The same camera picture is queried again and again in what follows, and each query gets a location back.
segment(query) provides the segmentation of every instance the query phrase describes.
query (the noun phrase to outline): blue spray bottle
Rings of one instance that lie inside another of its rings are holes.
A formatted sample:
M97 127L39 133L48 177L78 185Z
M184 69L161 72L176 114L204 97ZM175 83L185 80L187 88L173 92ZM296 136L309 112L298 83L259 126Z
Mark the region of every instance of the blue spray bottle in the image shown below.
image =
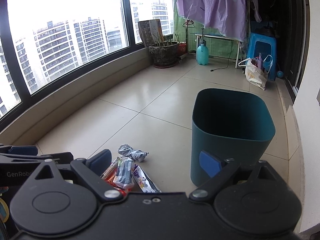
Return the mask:
M204 39L204 34L202 29L202 40L200 41L200 46L197 48L196 60L199 65L207 65L209 61L209 49L207 48L207 42Z

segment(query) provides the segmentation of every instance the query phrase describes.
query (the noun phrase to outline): blue ball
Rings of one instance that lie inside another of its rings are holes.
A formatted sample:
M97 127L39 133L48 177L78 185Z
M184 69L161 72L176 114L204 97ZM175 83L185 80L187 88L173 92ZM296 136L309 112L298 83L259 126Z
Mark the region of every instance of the blue ball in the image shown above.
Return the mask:
M281 70L279 70L279 71L277 72L277 77L278 77L278 78L283 78L283 77L284 77L284 73L283 73Z

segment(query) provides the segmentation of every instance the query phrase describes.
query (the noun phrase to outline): white table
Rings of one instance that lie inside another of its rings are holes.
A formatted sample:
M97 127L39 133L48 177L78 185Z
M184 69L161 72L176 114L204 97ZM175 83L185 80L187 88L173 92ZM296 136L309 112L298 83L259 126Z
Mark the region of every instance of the white table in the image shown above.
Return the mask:
M200 46L200 39L202 37L202 34L197 34L197 33L190 33L190 34L194 34L197 37L197 48ZM231 38L227 38L224 36L215 36L215 35L204 35L205 38L210 38L210 39L221 39L221 40L227 40L227 41L237 41L235 39L231 39ZM237 58L236 58L236 68L238 67L238 59L239 59L239 51L241 51L241 46L240 46L240 41L238 42L238 51L237 51Z

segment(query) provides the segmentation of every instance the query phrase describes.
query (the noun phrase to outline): high-rise building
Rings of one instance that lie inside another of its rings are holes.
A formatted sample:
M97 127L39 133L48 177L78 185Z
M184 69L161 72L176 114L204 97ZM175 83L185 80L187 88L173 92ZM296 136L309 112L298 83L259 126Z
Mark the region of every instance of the high-rise building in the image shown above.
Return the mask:
M20 102L0 42L0 117Z
M138 22L152 19L159 19L163 35L173 33L172 26L169 21L168 7L164 1L157 0L153 2L131 3L132 23L134 29L134 37L136 43L141 42Z
M34 40L47 82L79 65L68 21L48 22L47 27L36 31Z
M103 19L74 20L73 27L83 64L126 47L121 28L108 27Z
M20 65L20 69L23 73L23 77L25 78L29 91L33 93L38 90L38 84L36 81L36 77L34 75L34 71L31 68L28 60L27 52L30 52L30 51L26 51L25 38L21 38L15 41L14 46L15 46L18 62Z
M73 23L82 63L106 54L100 19L88 17L87 21Z
M170 34L167 4L164 1L160 0L154 1L152 3L152 15L153 19L160 19L162 34Z

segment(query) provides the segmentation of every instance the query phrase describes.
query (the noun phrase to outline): screw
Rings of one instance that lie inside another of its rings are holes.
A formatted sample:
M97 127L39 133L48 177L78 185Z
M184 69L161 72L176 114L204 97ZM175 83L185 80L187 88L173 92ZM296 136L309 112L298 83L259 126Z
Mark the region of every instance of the screw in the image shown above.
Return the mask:
M154 197L154 198L152 199L152 201L153 201L153 202L158 203L158 202L160 202L160 201L161 201L161 199L160 199L160 198L158 198L158 197Z
M192 196L196 198L204 198L208 196L208 192L203 189L196 189L194 192L192 192Z
M107 190L104 193L104 196L107 198L118 198L121 195L121 193L115 189Z
M144 199L144 200L142 201L142 203L143 203L143 204L146 204L146 205L150 205L152 202L151 202L150 199Z

